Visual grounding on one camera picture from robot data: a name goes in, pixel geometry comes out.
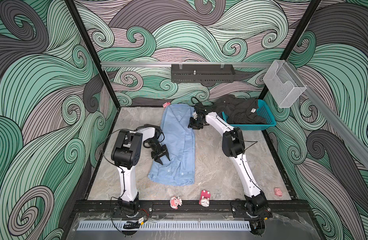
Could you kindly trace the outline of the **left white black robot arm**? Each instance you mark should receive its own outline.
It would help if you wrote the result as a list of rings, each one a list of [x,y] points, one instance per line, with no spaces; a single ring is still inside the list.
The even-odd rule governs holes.
[[[139,192],[136,187],[136,165],[141,157],[142,148],[151,150],[151,158],[162,165],[162,158],[170,160],[161,127],[145,124],[135,130],[117,130],[115,144],[111,152],[111,161],[119,172],[122,193],[117,202],[122,210],[137,213],[139,210]]]

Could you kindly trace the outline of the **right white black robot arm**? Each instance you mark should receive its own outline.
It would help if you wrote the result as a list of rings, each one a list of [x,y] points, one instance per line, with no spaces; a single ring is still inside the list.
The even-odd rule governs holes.
[[[226,157],[234,164],[238,176],[243,184],[246,199],[245,209],[251,219],[269,219],[272,212],[269,209],[265,193],[259,188],[257,181],[249,167],[243,131],[225,122],[212,107],[204,106],[196,97],[191,97],[194,105],[194,115],[190,117],[189,128],[201,130],[204,126],[212,126],[222,136],[222,150]]]

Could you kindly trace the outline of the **light blue long sleeve shirt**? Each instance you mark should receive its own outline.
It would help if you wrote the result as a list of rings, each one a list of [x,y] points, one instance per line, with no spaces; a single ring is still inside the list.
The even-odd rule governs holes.
[[[165,135],[169,157],[162,156],[162,164],[154,162],[148,178],[158,184],[189,186],[195,183],[195,133],[189,128],[194,108],[185,104],[165,108],[161,129]]]

